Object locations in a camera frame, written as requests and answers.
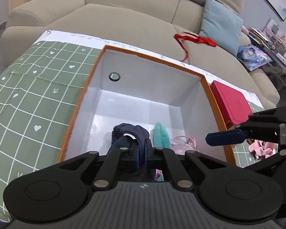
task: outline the teal plush toy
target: teal plush toy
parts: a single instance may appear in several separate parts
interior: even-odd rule
[[[159,122],[154,129],[153,143],[154,147],[170,148],[170,137],[166,128]]]

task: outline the light blue pillow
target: light blue pillow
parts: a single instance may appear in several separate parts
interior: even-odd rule
[[[206,0],[199,35],[215,41],[232,55],[237,55],[243,20],[215,0]]]

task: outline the red ribbon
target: red ribbon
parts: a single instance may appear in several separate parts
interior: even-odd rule
[[[191,37],[191,36],[182,36],[180,34],[175,34],[174,35],[174,38],[175,40],[177,40],[177,42],[179,43],[179,45],[182,47],[182,49],[185,51],[185,58],[183,60],[181,60],[181,62],[185,61],[187,58],[188,58],[188,50],[185,49],[182,41],[182,40],[189,40],[191,42],[194,42],[194,43],[202,43],[202,44],[207,44],[207,45],[210,45],[210,46],[217,46],[216,42],[214,42],[213,40],[211,40],[210,38],[204,38],[204,37],[201,37],[201,36],[198,36],[198,35],[194,35],[192,33],[187,33],[187,32],[182,32],[182,33],[186,33],[186,34],[190,34],[192,36],[194,36],[195,38]]]

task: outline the red box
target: red box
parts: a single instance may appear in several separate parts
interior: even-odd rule
[[[213,81],[210,88],[227,129],[248,120],[252,110],[241,92],[217,81]]]

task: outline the sofa armrest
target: sofa armrest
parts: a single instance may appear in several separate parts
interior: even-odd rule
[[[34,44],[45,30],[45,27],[15,26],[7,28],[1,37],[3,66],[9,67]]]
[[[45,27],[84,5],[84,0],[32,0],[11,11],[6,27]]]
[[[276,90],[275,86],[272,84],[270,79],[260,68],[255,69],[254,71],[249,72],[253,81],[259,88],[262,95],[274,105],[277,105],[280,101],[280,94]]]
[[[243,32],[240,32],[239,48],[245,45],[250,45],[250,44],[251,44],[250,38],[247,35],[245,35]]]

